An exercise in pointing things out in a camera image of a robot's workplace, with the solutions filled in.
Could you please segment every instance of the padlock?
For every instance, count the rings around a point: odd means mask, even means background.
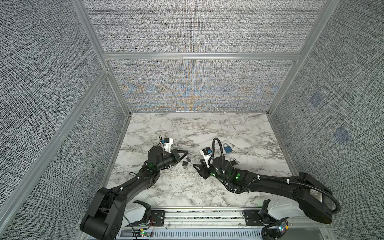
[[[233,157],[229,159],[229,162],[231,163],[232,166],[240,164],[240,162],[238,162],[236,158],[233,158]]]
[[[231,148],[228,144],[224,143],[224,151],[225,151],[226,153],[230,153],[230,152],[232,152],[233,150],[232,150],[232,148]]]

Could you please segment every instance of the vent grille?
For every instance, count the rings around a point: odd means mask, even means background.
[[[132,239],[131,230],[120,230],[119,239]],[[260,229],[155,229],[151,239],[257,239],[262,238]]]

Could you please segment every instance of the gray fabric wall panel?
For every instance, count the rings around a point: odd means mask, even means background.
[[[272,115],[299,171],[334,191],[339,240],[384,239],[384,1],[341,0]]]
[[[132,111],[267,111],[290,60],[110,60]]]
[[[124,119],[106,79],[1,239],[73,239]]]
[[[101,71],[71,2],[0,8],[0,207]]]
[[[104,51],[300,52],[326,0],[84,0]]]

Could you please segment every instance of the marble tabletop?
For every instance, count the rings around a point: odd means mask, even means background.
[[[232,147],[233,152],[225,158],[239,161],[235,168],[290,176],[268,119],[259,113],[134,113],[107,188],[132,178],[130,172],[137,173],[147,160],[148,150],[159,143],[159,135],[173,138],[172,148],[188,150],[192,162],[188,167],[179,163],[161,171],[158,181],[132,201],[141,200],[157,207],[259,207],[265,199],[283,198],[262,192],[228,192],[214,177],[204,180],[192,166],[202,159],[199,151],[212,147],[213,138],[218,137]]]

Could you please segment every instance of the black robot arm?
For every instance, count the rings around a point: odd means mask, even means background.
[[[160,177],[160,171],[179,163],[187,151],[173,149],[165,152],[162,147],[154,146],[148,152],[144,162],[134,178],[120,186],[99,189],[80,224],[80,230],[101,240],[113,240],[123,219],[127,203],[141,191],[150,188]]]
[[[299,176],[274,177],[235,169],[225,160],[220,140],[215,138],[213,146],[215,141],[219,142],[220,157],[210,160],[209,167],[204,160],[200,161],[201,164],[194,164],[194,168],[204,179],[216,177],[228,191],[235,194],[267,192],[293,199],[299,203],[307,217],[321,223],[331,223],[332,214],[339,212],[340,204],[332,196],[331,190],[311,175],[301,172]],[[321,193],[321,200],[316,198],[318,193]],[[334,210],[331,209],[332,202],[336,206]]]

